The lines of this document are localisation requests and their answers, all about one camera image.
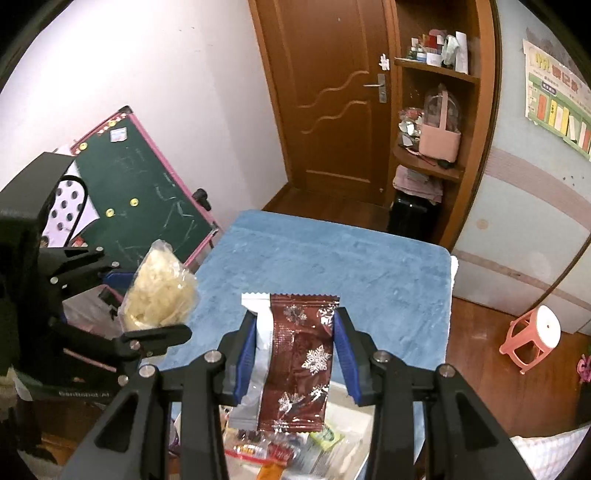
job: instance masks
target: poster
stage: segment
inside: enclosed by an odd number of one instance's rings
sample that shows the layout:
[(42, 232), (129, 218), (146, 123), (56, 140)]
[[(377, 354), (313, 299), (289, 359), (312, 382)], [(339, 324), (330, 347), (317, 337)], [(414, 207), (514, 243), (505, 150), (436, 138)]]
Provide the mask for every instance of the poster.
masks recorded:
[(589, 160), (591, 90), (567, 67), (527, 40), (525, 116)]

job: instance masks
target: pink stool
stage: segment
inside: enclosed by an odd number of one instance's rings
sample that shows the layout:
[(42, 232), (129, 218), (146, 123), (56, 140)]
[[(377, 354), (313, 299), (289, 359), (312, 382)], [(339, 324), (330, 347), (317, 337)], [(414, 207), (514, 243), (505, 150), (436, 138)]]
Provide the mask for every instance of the pink stool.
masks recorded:
[[(523, 322), (525, 328), (513, 335), (513, 329), (520, 322)], [(509, 355), (511, 360), (521, 367), (521, 373), (525, 374), (530, 368), (546, 358), (558, 345), (559, 340), (560, 322), (558, 318), (546, 305), (541, 305), (511, 322), (505, 343), (501, 345), (499, 351)], [(534, 359), (526, 364), (515, 354), (515, 350), (528, 342), (534, 342), (536, 353)]]

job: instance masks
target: snowflake pattern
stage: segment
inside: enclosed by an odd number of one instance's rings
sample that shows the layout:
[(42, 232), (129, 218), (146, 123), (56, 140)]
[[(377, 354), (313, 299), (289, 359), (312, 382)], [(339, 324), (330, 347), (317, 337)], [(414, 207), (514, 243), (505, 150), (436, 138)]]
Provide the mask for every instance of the snowflake pattern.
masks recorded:
[(304, 400), (304, 397), (297, 393), (283, 393), (283, 396), (279, 399), (279, 411), (287, 413), (294, 407), (294, 405), (302, 400)]
[(320, 318), (320, 323), (322, 325), (332, 327), (333, 317), (335, 316), (335, 308), (336, 304), (318, 309), (318, 313), (316, 315)]
[(328, 360), (331, 356), (330, 353), (324, 351), (324, 345), (320, 345), (315, 350), (308, 350), (302, 368), (307, 368), (312, 375), (316, 375), (321, 370), (328, 369)]
[(317, 385), (314, 389), (310, 392), (310, 401), (316, 401), (322, 397), (322, 395), (328, 395), (329, 386), (328, 385)]
[(286, 422), (284, 420), (273, 420), (272, 428), (275, 433), (287, 432), (289, 427), (290, 427), (289, 422)]
[(285, 315), (290, 322), (293, 322), (296, 325), (303, 325), (304, 321), (308, 318), (308, 316), (304, 313), (304, 310), (297, 305), (285, 307), (283, 309), (283, 315)]

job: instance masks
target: brown snack packet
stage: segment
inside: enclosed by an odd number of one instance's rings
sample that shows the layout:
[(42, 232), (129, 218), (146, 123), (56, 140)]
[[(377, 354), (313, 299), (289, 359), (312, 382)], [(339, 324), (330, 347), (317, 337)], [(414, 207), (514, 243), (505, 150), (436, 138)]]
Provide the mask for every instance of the brown snack packet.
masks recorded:
[(329, 390), (339, 298), (271, 294), (272, 355), (259, 430), (319, 432)]

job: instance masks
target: folded towel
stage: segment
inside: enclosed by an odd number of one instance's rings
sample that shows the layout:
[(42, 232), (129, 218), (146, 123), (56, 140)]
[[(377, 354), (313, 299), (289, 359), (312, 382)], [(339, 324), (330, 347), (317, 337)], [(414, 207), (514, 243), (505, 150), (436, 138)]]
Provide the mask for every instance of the folded towel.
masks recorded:
[(435, 179), (399, 165), (396, 168), (396, 176), (392, 184), (394, 188), (401, 192), (415, 195), (434, 203), (441, 203), (443, 185), (440, 179)]

